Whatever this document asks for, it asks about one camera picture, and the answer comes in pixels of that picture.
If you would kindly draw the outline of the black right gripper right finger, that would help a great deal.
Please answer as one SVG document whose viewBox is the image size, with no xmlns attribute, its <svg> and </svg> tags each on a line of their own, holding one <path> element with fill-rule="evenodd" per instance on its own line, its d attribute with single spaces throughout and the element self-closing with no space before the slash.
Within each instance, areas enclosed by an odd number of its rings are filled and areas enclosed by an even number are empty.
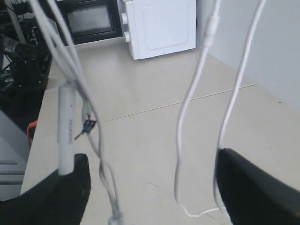
<svg viewBox="0 0 300 225">
<path fill-rule="evenodd" d="M 232 149 L 217 154 L 216 182 L 234 225 L 298 225 L 300 192 Z"/>
</svg>

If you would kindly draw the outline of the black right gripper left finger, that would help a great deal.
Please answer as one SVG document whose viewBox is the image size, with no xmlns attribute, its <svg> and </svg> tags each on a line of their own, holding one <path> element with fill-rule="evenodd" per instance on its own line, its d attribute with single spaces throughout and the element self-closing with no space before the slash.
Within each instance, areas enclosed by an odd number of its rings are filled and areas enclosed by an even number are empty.
<svg viewBox="0 0 300 225">
<path fill-rule="evenodd" d="M 22 195 L 0 203 L 2 225 L 79 225 L 91 192 L 86 154 L 75 154 L 72 173 L 52 172 Z"/>
</svg>

